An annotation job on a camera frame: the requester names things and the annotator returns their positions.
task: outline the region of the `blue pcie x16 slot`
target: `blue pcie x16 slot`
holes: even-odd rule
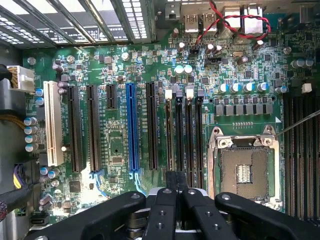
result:
[[[125,84],[126,91],[126,117],[128,128],[128,147],[129,147],[129,171],[139,170],[139,142],[137,129],[137,96],[134,83]]]

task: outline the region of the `white pci slot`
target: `white pci slot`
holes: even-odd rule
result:
[[[55,81],[43,82],[48,166],[58,166],[64,163],[64,154],[61,150],[63,144],[62,120],[58,89]]]

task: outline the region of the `motherboard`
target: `motherboard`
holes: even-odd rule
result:
[[[283,96],[292,84],[301,92],[295,78],[317,74],[299,61],[315,54],[320,31],[283,35],[279,14],[267,15],[262,46],[208,34],[195,47],[179,24],[153,44],[25,50],[36,86],[29,152],[43,167],[49,222],[128,191],[148,195],[168,171],[211,198],[231,192],[284,212],[284,136],[273,136]]]

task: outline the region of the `green circuit board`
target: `green circuit board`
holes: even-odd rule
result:
[[[183,33],[183,24],[178,26],[179,32]],[[182,90],[185,96],[186,89],[194,90],[194,97],[197,91],[204,91],[203,104],[201,106],[201,137],[203,153],[203,183],[194,177],[192,186],[196,188],[208,189],[208,149],[207,144],[211,137],[214,127],[220,127],[225,135],[259,135],[263,132],[266,125],[273,126],[276,132],[283,129],[283,102],[282,96],[275,92],[279,86],[288,86],[289,78],[287,72],[292,71],[294,76],[304,77],[305,72],[300,69],[293,69],[290,66],[293,56],[287,56],[283,52],[285,46],[289,46],[291,41],[300,43],[300,39],[305,33],[296,35],[293,39],[290,35],[283,36],[281,32],[269,34],[264,41],[264,47],[257,51],[252,50],[252,44],[233,44],[232,39],[215,39],[206,37],[200,43],[198,54],[189,54],[189,49],[194,45],[196,39],[186,37],[183,34],[178,38],[172,39],[169,33],[163,40],[154,44],[125,45],[125,46],[101,46],[83,48],[61,48],[61,49],[38,49],[25,50],[23,66],[33,69],[35,72],[36,88],[43,88],[44,81],[58,81],[56,72],[52,69],[54,62],[61,64],[64,74],[68,75],[68,83],[71,86],[78,86],[79,89],[79,109],[81,119],[81,145],[83,151],[83,161],[85,169],[81,173],[72,171],[70,154],[63,154],[64,163],[57,168],[60,170],[58,176],[59,186],[52,187],[50,182],[42,186],[43,195],[52,196],[52,207],[48,212],[51,215],[50,222],[55,223],[63,220],[75,213],[83,211],[100,202],[113,198],[128,191],[139,191],[148,194],[150,189],[164,187],[166,185],[166,172],[168,168],[167,153],[167,122],[166,122],[166,98],[167,90],[172,90],[172,112],[176,110],[175,94],[177,90]],[[177,52],[177,44],[186,43],[186,51]],[[219,64],[205,66],[204,54],[205,45],[214,43],[222,46],[219,54],[222,62]],[[305,51],[300,47],[297,52]],[[234,52],[242,52],[244,56],[250,58],[244,65],[236,65],[238,57],[234,57]],[[122,54],[128,53],[129,60],[124,61]],[[73,56],[73,63],[67,62],[67,57]],[[35,65],[29,65],[27,59],[34,57]],[[177,66],[192,67],[191,74],[175,73]],[[267,83],[267,90],[260,92],[257,90],[258,84]],[[127,119],[127,99],[126,83],[134,83],[136,87],[136,109],[137,109],[137,133],[139,149],[139,170],[130,171],[129,164],[129,143],[128,143],[128,119]],[[155,84],[156,92],[156,142],[158,167],[150,169],[149,156],[149,135],[148,135],[148,109],[146,99],[146,83]],[[239,83],[240,90],[231,92],[227,90],[222,94],[219,91],[221,84],[231,86]],[[243,85],[253,83],[255,88],[252,92],[243,91]],[[116,109],[107,109],[107,89],[106,85],[114,84],[116,87]],[[102,171],[99,172],[99,185],[90,170],[89,162],[89,136],[88,136],[88,111],[87,111],[87,92],[86,86],[97,86],[98,95],[98,118],[99,118],[99,137]],[[39,117],[39,110],[33,95],[26,97],[27,116]],[[271,111],[264,109],[261,114],[254,112],[238,114],[236,105],[271,105]],[[222,114],[218,114],[217,106],[222,106]],[[226,114],[226,108],[232,106],[232,114]],[[186,130],[186,107],[183,102],[183,143],[182,148],[187,151],[187,130]],[[61,96],[62,114],[62,135],[63,144],[69,143],[69,109],[68,96]],[[192,108],[191,130],[196,132],[195,108]],[[173,114],[173,161],[177,159],[177,132],[176,115]],[[46,128],[41,122],[38,126],[37,153],[45,156]],[[284,201],[284,169],[283,165],[283,139],[279,139],[279,173],[275,172],[274,152],[267,150],[267,182],[268,196],[274,197],[275,192],[279,192],[278,198]],[[196,159],[196,137],[192,136],[194,146],[193,159]],[[221,191],[222,171],[221,163],[215,165],[215,193]],[[187,158],[183,156],[183,169],[188,167]],[[275,175],[279,174],[279,183],[275,189]]]

